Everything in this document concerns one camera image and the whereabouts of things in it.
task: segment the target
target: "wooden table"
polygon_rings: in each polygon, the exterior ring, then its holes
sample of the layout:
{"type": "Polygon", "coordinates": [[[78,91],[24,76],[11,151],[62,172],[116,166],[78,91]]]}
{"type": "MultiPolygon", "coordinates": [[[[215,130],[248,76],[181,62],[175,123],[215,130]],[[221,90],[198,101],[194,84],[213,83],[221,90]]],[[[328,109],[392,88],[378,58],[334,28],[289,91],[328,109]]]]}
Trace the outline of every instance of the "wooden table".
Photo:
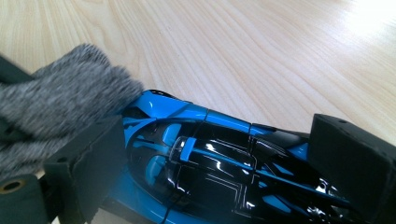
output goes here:
{"type": "Polygon", "coordinates": [[[93,43],[146,89],[301,132],[324,113],[396,145],[395,5],[2,0],[0,52],[34,72],[93,43]]]}

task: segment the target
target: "wood grain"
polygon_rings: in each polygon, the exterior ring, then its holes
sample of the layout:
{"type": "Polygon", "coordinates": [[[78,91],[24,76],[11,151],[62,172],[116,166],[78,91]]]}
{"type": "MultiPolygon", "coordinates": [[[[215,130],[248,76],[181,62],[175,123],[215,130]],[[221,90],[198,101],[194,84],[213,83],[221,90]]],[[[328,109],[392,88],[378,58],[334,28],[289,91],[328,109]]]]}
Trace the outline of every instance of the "wood grain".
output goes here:
{"type": "Polygon", "coordinates": [[[314,113],[396,145],[391,1],[0,1],[0,52],[29,72],[84,42],[147,89],[309,132],[314,113]]]}

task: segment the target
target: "blue stripe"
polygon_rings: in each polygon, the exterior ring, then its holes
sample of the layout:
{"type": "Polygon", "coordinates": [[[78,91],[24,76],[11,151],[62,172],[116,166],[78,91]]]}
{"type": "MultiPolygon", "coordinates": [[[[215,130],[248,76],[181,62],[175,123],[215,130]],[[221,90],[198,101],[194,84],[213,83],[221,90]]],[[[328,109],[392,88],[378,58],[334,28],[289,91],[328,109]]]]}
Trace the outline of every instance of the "blue stripe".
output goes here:
{"type": "Polygon", "coordinates": [[[180,154],[181,161],[189,161],[189,157],[190,157],[190,154],[192,152],[192,149],[194,147],[196,140],[197,140],[196,138],[192,138],[192,137],[187,139],[187,141],[181,151],[181,154],[180,154]]]}
{"type": "Polygon", "coordinates": [[[239,166],[239,167],[247,169],[247,170],[253,170],[253,168],[251,168],[248,165],[245,165],[245,164],[243,164],[243,163],[241,163],[239,161],[235,161],[235,160],[230,159],[230,158],[226,158],[226,157],[220,156],[219,154],[216,154],[216,153],[213,153],[213,152],[203,151],[203,150],[198,149],[198,148],[195,148],[193,150],[193,152],[196,152],[196,153],[199,153],[199,154],[202,154],[202,155],[206,155],[206,156],[209,156],[211,158],[218,159],[220,161],[227,161],[228,163],[231,163],[233,165],[239,166]]]}
{"type": "Polygon", "coordinates": [[[283,182],[283,183],[286,183],[286,184],[293,185],[294,187],[296,187],[296,188],[298,188],[298,189],[305,189],[305,190],[308,190],[308,191],[310,191],[310,192],[312,192],[312,193],[314,193],[314,194],[321,195],[321,196],[323,196],[323,197],[325,197],[325,198],[332,199],[332,200],[335,199],[335,200],[337,200],[337,201],[340,202],[340,203],[349,204],[349,201],[347,201],[347,200],[333,197],[333,196],[331,196],[331,195],[328,195],[328,194],[319,192],[319,191],[317,191],[317,190],[315,190],[315,189],[311,189],[311,188],[306,187],[306,186],[304,186],[304,185],[294,183],[294,182],[289,181],[289,180],[287,180],[287,179],[285,179],[285,178],[282,178],[282,177],[278,177],[278,176],[275,176],[275,175],[270,175],[268,172],[256,170],[256,173],[258,173],[258,174],[260,174],[260,175],[264,175],[264,176],[270,177],[270,178],[272,178],[272,179],[278,180],[278,181],[283,182]]]}

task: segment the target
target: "toy car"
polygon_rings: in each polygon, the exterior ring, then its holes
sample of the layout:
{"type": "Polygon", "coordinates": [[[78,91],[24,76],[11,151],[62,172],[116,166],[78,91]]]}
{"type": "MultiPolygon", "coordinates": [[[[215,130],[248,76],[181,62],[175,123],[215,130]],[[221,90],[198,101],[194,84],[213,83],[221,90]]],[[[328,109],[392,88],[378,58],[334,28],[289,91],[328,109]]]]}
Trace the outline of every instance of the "toy car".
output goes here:
{"type": "Polygon", "coordinates": [[[128,166],[109,194],[155,223],[362,223],[306,161],[309,134],[162,91],[122,113],[128,166]]]}

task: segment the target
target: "model race car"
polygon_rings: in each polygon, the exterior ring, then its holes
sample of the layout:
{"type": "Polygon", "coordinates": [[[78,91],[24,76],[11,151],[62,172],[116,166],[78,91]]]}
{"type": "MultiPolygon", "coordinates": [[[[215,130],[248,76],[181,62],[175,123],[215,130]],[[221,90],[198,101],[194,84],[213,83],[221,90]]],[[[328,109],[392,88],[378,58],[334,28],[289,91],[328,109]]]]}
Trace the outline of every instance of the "model race car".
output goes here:
{"type": "Polygon", "coordinates": [[[115,213],[154,223],[365,223],[308,164],[307,133],[162,91],[145,91],[122,116],[129,162],[108,196],[115,213]]]}

